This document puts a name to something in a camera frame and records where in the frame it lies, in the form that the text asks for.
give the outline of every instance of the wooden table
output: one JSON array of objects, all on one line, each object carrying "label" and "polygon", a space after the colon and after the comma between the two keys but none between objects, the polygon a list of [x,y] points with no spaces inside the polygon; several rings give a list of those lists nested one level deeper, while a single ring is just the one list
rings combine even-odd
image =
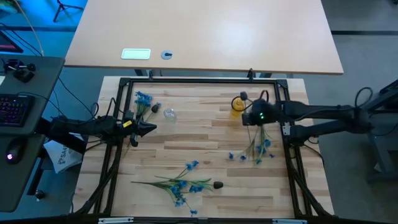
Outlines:
[{"label": "wooden table", "polygon": [[65,66],[343,73],[321,0],[89,0]]},{"label": "wooden table", "polygon": [[[104,78],[99,94],[98,114],[105,114],[110,98],[116,97],[119,78]],[[303,80],[287,81],[291,99],[308,103]],[[266,130],[272,137],[271,153],[275,155],[274,158],[265,157],[262,164],[255,167],[251,161],[228,159],[229,152],[242,151],[249,145],[246,127],[242,126],[240,119],[230,118],[231,99],[240,91],[246,91],[250,98],[256,98],[264,89],[270,93],[270,102],[275,102],[274,90],[270,85],[135,83],[133,91],[152,95],[153,101],[161,102],[162,107],[148,120],[156,124],[157,129],[138,138],[138,147],[127,150],[128,138],[125,139],[112,215],[189,217],[189,209],[174,207],[170,196],[163,190],[130,181],[158,180],[154,175],[175,177],[183,170],[186,162],[198,160],[198,169],[188,174],[188,179],[212,178],[224,183],[222,189],[213,192],[205,190],[187,195],[187,201],[192,208],[198,210],[199,217],[293,217],[277,123],[266,125]],[[124,105],[125,98],[122,97],[121,105]],[[175,110],[176,123],[165,120],[163,110],[166,108]],[[299,123],[311,125],[312,120],[305,119]],[[252,138],[256,128],[250,127]],[[319,150],[317,145],[307,144]],[[80,208],[98,185],[104,149],[105,145],[97,146],[84,156],[73,199],[75,208]],[[333,213],[321,159],[314,152],[302,148],[302,160],[308,188],[324,208]]]}]

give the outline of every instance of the light wood desk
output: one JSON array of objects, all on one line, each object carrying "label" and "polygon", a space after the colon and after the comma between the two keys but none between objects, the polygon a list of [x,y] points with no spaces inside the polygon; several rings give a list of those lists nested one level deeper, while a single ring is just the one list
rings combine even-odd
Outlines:
[{"label": "light wood desk", "polygon": [[89,0],[65,66],[343,73],[321,0]]},{"label": "light wood desk", "polygon": [[[105,114],[111,97],[116,97],[119,79],[104,78],[98,114]],[[290,79],[288,84],[291,100],[308,103],[302,79]],[[130,181],[158,180],[154,175],[175,177],[186,162],[196,159],[200,165],[186,176],[188,179],[212,178],[224,182],[222,189],[187,195],[187,201],[193,209],[198,210],[199,217],[293,217],[285,156],[277,123],[266,125],[272,137],[271,152],[274,158],[264,157],[262,164],[256,167],[251,161],[228,160],[228,152],[239,152],[249,145],[246,127],[242,126],[240,119],[229,117],[231,99],[240,91],[246,91],[250,98],[255,98],[263,89],[269,91],[270,102],[275,102],[273,88],[263,84],[135,83],[134,92],[152,95],[153,101],[161,102],[162,107],[148,120],[156,124],[157,129],[138,138],[138,147],[130,147],[127,151],[128,138],[125,139],[112,215],[189,217],[189,209],[174,207],[164,190]],[[124,105],[125,98],[122,97],[121,105]],[[135,97],[132,97],[131,110],[134,100]],[[176,123],[166,122],[163,115],[165,108],[175,110]],[[299,123],[308,126],[312,120],[305,119]],[[256,127],[250,127],[252,137],[255,130]],[[307,144],[319,150],[317,145]],[[85,154],[73,199],[75,208],[80,208],[98,185],[104,152],[105,145],[101,145]],[[308,188],[325,210],[333,213],[322,160],[307,148],[302,148],[301,152]],[[298,194],[299,201],[302,201],[301,193]],[[101,211],[106,204],[106,195]]]}]

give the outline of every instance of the rgb keyboard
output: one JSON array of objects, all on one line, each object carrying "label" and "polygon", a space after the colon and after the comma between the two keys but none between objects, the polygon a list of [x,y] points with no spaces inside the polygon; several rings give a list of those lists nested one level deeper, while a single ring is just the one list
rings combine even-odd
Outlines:
[{"label": "rgb keyboard", "polygon": [[23,127],[34,96],[0,94],[0,126]]}]

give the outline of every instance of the computer mouse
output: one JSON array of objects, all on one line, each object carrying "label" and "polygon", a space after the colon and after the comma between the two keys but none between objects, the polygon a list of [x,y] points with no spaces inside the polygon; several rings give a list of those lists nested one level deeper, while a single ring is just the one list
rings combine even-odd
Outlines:
[{"label": "computer mouse", "polygon": [[17,164],[21,161],[25,148],[26,148],[27,138],[18,137],[11,140],[10,144],[6,149],[6,162],[8,164]]}]

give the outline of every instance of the black desk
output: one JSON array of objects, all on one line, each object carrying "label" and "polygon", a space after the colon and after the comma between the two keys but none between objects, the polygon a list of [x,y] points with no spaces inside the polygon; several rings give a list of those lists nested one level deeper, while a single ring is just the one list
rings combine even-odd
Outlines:
[{"label": "black desk", "polygon": [[[3,55],[0,58],[19,59],[24,64],[33,63],[36,66],[35,77],[28,83],[22,83],[12,76],[6,74],[0,85],[0,93],[18,93],[21,91],[31,92],[50,98],[51,92],[57,82],[65,60],[55,57],[36,57],[23,55]],[[23,128],[0,128],[0,212],[13,212],[24,193],[27,181],[30,177],[36,159],[42,150],[45,136],[33,134],[47,104],[47,100],[35,97],[35,103]],[[6,163],[5,151],[9,142],[16,135],[29,135],[28,145],[22,160],[16,165]]]}]

